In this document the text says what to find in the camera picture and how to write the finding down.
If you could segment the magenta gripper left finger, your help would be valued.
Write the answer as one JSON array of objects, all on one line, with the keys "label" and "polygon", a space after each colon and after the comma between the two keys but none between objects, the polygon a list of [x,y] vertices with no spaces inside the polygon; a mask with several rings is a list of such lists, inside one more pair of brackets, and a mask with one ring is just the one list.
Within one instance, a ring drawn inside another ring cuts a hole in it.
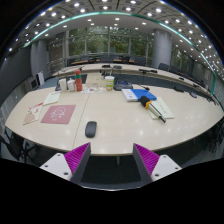
[{"label": "magenta gripper left finger", "polygon": [[90,154],[91,144],[86,143],[66,154],[56,153],[41,169],[70,182],[80,183]]}]

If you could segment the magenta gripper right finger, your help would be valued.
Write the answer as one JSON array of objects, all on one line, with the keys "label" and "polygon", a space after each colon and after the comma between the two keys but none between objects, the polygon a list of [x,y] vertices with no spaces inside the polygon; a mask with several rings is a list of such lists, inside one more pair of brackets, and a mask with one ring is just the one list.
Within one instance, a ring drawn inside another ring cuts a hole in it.
[{"label": "magenta gripper right finger", "polygon": [[181,170],[181,167],[168,155],[159,156],[136,143],[133,144],[133,156],[144,184],[152,183]]}]

